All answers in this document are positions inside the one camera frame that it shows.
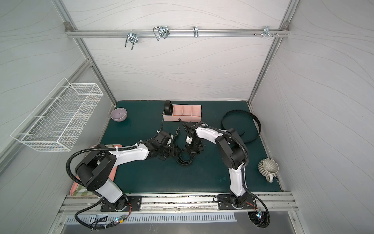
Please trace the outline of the long black belt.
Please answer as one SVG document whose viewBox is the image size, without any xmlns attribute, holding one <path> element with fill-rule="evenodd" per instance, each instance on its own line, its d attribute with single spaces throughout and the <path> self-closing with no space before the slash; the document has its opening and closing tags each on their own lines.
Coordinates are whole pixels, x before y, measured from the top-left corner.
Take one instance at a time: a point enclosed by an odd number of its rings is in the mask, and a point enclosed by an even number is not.
<svg viewBox="0 0 374 234">
<path fill-rule="evenodd" d="M 170 100 L 166 100 L 164 103 L 164 115 L 165 116 L 172 116 L 173 114 L 173 104 Z"/>
</svg>

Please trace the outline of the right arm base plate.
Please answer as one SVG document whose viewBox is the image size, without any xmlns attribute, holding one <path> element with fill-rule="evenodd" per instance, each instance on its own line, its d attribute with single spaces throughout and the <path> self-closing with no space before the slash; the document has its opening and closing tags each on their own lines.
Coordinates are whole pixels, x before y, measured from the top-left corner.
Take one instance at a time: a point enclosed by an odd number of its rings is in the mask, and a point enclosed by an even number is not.
<svg viewBox="0 0 374 234">
<path fill-rule="evenodd" d="M 248 194 L 240 197 L 234 194 L 219 194 L 213 198 L 213 201 L 218 204 L 219 210 L 255 210 L 257 204 L 255 198 Z"/>
</svg>

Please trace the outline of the pink divided storage box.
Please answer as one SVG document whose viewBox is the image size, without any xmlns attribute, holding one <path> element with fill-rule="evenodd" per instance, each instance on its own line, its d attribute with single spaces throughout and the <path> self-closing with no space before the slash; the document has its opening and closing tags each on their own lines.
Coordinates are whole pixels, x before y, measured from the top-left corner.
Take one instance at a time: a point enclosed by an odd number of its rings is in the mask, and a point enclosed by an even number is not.
<svg viewBox="0 0 374 234">
<path fill-rule="evenodd" d="M 183 122 L 200 122 L 202 120 L 201 105 L 173 104 L 172 108 L 171 116 L 163 113 L 164 121 L 178 122 L 181 119 Z"/>
</svg>

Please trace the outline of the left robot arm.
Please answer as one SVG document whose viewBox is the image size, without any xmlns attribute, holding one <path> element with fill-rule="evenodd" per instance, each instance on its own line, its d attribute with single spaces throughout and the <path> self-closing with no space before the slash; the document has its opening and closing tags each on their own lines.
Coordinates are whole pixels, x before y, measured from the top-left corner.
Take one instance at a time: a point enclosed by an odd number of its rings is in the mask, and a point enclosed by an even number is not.
<svg viewBox="0 0 374 234">
<path fill-rule="evenodd" d="M 135 145 L 108 148 L 103 144 L 80 150 L 66 162 L 67 175 L 87 191 L 115 204 L 126 198 L 125 193 L 109 178 L 113 168 L 133 161 L 143 161 L 153 157 L 166 157 L 175 136 L 159 131 L 156 136 Z"/>
</svg>

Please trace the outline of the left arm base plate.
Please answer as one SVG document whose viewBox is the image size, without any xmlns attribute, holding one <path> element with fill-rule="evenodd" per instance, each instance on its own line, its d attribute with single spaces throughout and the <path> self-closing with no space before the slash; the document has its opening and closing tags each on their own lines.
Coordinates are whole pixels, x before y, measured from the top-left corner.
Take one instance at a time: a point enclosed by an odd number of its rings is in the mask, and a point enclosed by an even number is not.
<svg viewBox="0 0 374 234">
<path fill-rule="evenodd" d="M 101 212 L 128 212 L 140 211 L 142 202 L 141 196 L 122 196 L 115 203 L 110 203 L 106 198 L 103 199 L 100 211 Z"/>
</svg>

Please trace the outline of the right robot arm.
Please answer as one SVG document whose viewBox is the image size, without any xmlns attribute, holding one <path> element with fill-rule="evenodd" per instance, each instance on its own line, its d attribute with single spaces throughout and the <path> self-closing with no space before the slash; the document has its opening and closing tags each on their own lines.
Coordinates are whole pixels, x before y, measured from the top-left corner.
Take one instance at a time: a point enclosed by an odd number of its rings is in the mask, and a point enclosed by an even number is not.
<svg viewBox="0 0 374 234">
<path fill-rule="evenodd" d="M 248 164 L 248 149 L 234 129 L 221 130 L 206 123 L 179 122 L 185 129 L 186 150 L 191 157 L 204 150 L 202 140 L 216 145 L 223 164 L 229 170 L 230 201 L 234 208 L 241 209 L 249 196 L 245 183 L 245 167 Z"/>
</svg>

